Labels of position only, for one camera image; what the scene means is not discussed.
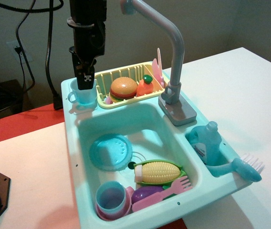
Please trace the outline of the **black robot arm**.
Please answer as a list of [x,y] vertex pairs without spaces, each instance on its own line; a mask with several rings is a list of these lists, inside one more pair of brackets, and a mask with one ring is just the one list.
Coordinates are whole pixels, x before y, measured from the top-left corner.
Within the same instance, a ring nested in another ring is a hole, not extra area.
[[72,55],[74,75],[79,90],[93,88],[96,58],[105,53],[105,0],[71,0],[67,24],[73,29]]

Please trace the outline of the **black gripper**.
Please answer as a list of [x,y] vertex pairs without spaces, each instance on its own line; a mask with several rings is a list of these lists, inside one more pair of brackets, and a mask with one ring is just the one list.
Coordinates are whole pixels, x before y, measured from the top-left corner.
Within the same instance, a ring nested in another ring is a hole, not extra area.
[[78,89],[92,89],[95,77],[94,65],[97,62],[95,58],[105,54],[105,23],[94,21],[89,24],[81,24],[69,17],[67,24],[73,29],[72,62]]

